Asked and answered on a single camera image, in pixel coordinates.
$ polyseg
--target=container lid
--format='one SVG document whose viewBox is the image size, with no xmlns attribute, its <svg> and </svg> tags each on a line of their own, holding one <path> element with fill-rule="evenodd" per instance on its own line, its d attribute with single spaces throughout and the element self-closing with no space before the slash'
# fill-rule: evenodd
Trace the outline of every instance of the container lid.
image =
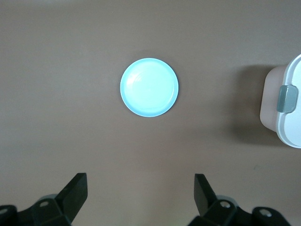
<svg viewBox="0 0 301 226">
<path fill-rule="evenodd" d="M 301 148 L 301 55 L 286 68 L 278 98 L 276 130 L 279 138 Z"/>
<path fill-rule="evenodd" d="M 178 80 L 165 62 L 145 58 L 132 63 L 120 82 L 121 97 L 135 114 L 155 117 L 167 112 L 178 96 Z"/>
</svg>

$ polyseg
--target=plate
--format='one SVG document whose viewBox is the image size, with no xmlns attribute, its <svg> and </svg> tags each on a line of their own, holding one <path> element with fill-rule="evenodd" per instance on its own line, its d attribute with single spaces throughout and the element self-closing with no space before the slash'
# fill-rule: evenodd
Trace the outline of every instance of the plate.
<svg viewBox="0 0 301 226">
<path fill-rule="evenodd" d="M 120 82 L 121 97 L 135 114 L 155 117 L 167 112 L 175 103 L 178 79 L 165 62 L 145 58 L 132 63 Z"/>
</svg>

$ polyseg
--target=table surface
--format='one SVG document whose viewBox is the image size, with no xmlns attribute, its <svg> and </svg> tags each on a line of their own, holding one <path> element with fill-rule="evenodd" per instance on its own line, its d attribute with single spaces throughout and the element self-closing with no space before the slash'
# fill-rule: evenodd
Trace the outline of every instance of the table surface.
<svg viewBox="0 0 301 226">
<path fill-rule="evenodd" d="M 301 151 L 259 119 L 265 76 L 301 53 L 298 0 L 0 0 L 0 204 L 18 210 L 78 172 L 74 226 L 185 226 L 195 173 L 250 212 L 301 223 Z M 144 118 L 124 70 L 168 63 L 179 96 Z"/>
</svg>

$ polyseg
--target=plate rim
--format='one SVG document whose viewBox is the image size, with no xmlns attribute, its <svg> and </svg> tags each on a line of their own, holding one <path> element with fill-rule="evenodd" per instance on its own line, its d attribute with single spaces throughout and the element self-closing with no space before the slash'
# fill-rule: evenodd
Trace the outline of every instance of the plate rim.
<svg viewBox="0 0 301 226">
<path fill-rule="evenodd" d="M 167 104 L 166 104 L 166 107 L 162 110 L 162 111 L 159 111 L 159 112 L 155 112 L 153 114 L 151 113 L 148 113 L 148 112 L 145 112 L 143 113 L 143 111 L 140 111 L 139 109 L 131 106 L 128 101 L 127 101 L 127 97 L 125 95 L 125 92 L 124 92 L 124 89 L 125 89 L 125 84 L 126 84 L 126 81 L 127 81 L 127 76 L 126 74 L 129 74 L 128 71 L 130 71 L 132 69 L 132 67 L 135 67 L 135 65 L 141 63 L 142 61 L 155 61 L 156 63 L 160 64 L 160 65 L 163 65 L 164 67 L 167 67 L 171 72 L 172 72 L 172 84 L 173 84 L 173 88 L 174 88 L 174 93 L 171 97 L 171 101 L 169 101 Z M 164 113 L 166 113 L 167 111 L 169 111 L 172 106 L 175 104 L 176 100 L 177 100 L 177 97 L 178 97 L 178 93 L 179 93 L 179 81 L 178 81 L 178 78 L 174 72 L 174 70 L 172 69 L 172 67 L 167 64 L 166 62 L 160 60 L 160 59 L 157 59 L 157 58 L 151 58 L 151 57 L 148 57 L 148 58 L 142 58 L 142 59 L 139 59 L 139 60 L 136 60 L 134 61 L 133 63 L 131 63 L 127 68 L 126 70 L 123 72 L 122 74 L 122 77 L 121 77 L 121 80 L 120 80 L 120 94 L 121 94 L 121 98 L 124 102 L 124 104 L 127 106 L 127 108 L 139 115 L 139 116 L 142 116 L 142 117 L 157 117 L 157 116 L 160 116 Z"/>
</svg>

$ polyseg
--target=light blue plate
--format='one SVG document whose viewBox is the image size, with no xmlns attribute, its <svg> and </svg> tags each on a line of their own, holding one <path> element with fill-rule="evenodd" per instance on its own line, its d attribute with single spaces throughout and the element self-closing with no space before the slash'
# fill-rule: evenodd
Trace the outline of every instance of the light blue plate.
<svg viewBox="0 0 301 226">
<path fill-rule="evenodd" d="M 145 58 L 132 63 L 120 82 L 121 97 L 135 114 L 155 117 L 167 112 L 177 99 L 179 84 L 165 62 Z"/>
</svg>

